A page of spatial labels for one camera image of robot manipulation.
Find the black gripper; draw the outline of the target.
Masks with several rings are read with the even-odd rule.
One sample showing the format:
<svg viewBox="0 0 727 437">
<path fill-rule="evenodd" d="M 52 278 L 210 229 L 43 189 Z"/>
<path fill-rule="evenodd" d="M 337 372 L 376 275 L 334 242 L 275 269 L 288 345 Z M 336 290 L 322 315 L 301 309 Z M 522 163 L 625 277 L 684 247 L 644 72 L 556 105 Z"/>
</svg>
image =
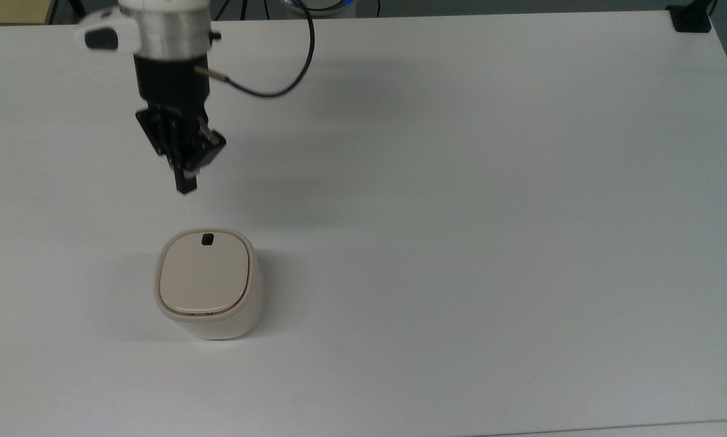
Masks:
<svg viewBox="0 0 727 437">
<path fill-rule="evenodd" d="M 205 101 L 210 80 L 196 67 L 208 67 L 208 57 L 134 57 L 138 92 L 148 105 L 136 117 L 155 152 L 174 166 L 175 188 L 183 195 L 197 190 L 200 169 L 225 146 L 225 139 L 208 128 Z"/>
</svg>

